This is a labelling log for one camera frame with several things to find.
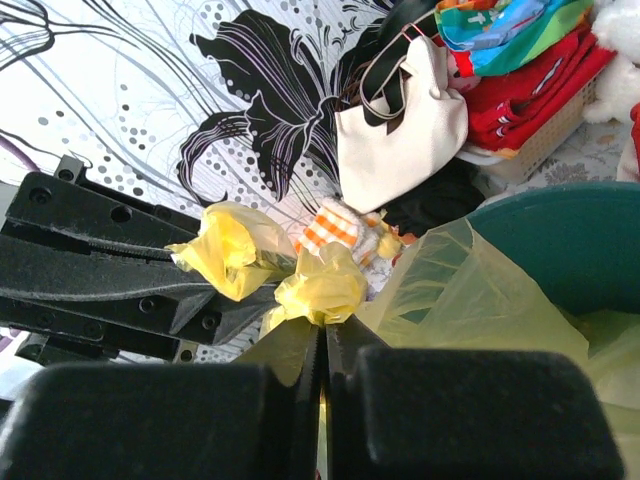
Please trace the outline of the yellow plastic trash bag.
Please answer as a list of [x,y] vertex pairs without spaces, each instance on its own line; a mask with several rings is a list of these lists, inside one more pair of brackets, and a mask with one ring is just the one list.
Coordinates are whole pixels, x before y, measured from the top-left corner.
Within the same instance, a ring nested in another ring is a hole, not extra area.
[[279,279],[264,331],[295,317],[330,325],[356,314],[396,348],[565,355],[595,388],[624,477],[639,475],[639,406],[622,401],[639,372],[638,317],[606,310],[571,314],[464,220],[430,231],[405,250],[371,302],[345,246],[292,247],[266,216],[233,203],[207,209],[197,237],[170,252],[180,268],[200,273],[233,300]]

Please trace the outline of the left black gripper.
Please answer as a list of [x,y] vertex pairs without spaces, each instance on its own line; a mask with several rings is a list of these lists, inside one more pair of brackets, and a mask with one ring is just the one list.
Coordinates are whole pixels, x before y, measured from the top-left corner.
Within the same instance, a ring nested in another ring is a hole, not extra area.
[[276,283],[233,301],[178,268],[167,247],[197,230],[188,215],[93,183],[70,157],[28,174],[1,229],[1,323],[26,333],[18,355],[189,362],[197,343],[232,339],[274,306]]

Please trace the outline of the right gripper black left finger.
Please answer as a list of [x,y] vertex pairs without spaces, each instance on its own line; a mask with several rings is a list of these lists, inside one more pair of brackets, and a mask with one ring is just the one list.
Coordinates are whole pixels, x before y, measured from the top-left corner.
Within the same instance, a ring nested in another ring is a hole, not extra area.
[[311,479],[319,328],[280,324],[227,364],[69,363],[1,424],[5,479]]

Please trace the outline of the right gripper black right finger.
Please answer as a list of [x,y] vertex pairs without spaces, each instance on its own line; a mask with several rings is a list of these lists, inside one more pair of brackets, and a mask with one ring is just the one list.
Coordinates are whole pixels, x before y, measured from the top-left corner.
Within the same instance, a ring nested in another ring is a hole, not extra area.
[[583,371],[550,352],[394,349],[326,330],[332,479],[621,479]]

